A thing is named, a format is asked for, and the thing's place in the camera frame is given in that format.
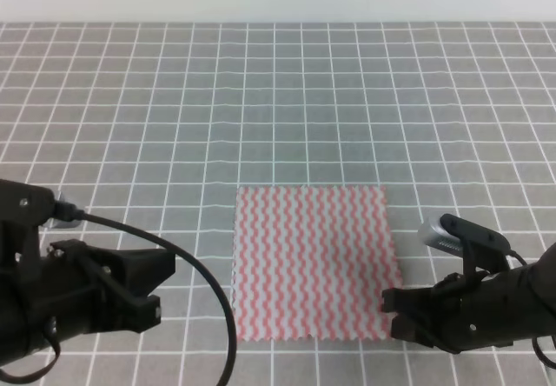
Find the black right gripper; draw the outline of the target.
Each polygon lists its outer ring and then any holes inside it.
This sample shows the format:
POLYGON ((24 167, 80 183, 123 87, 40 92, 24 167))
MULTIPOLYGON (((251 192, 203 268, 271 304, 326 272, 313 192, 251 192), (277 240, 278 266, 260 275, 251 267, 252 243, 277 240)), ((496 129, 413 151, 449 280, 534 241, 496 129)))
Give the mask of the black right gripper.
POLYGON ((463 296, 452 288, 385 289, 381 311, 398 313, 393 339, 453 354, 505 346, 543 333, 543 276, 536 268, 499 273, 463 296), (408 316, 438 316, 433 333, 408 316))

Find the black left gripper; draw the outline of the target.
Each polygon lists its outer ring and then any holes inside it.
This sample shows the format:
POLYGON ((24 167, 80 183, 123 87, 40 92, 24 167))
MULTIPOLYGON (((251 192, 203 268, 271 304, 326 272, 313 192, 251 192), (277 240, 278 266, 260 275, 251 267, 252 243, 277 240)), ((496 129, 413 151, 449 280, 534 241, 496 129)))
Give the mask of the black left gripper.
POLYGON ((162 249, 106 250, 77 240, 56 243, 38 261, 38 277, 19 268, 1 275, 1 344, 47 347, 76 336, 159 325, 158 286, 175 274, 162 249))

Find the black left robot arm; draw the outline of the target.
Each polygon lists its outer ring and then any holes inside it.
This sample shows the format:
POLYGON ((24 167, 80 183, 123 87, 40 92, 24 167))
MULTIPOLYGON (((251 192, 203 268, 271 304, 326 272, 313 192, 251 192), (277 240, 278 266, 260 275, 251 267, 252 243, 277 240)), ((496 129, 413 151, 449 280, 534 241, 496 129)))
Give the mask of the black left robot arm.
POLYGON ((105 250, 67 240, 52 243, 34 276, 22 264, 1 270, 1 363, 13 363, 73 337, 143 333, 162 319, 154 290, 175 273, 160 249, 105 250))

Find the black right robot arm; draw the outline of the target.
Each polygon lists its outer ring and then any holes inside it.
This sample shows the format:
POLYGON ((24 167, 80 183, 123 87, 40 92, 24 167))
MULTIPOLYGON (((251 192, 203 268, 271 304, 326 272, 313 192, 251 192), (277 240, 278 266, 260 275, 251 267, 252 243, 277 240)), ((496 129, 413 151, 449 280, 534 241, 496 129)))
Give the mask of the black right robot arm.
POLYGON ((390 336, 451 354, 555 335, 555 247, 536 263, 467 279, 452 273, 429 288, 385 289, 390 336))

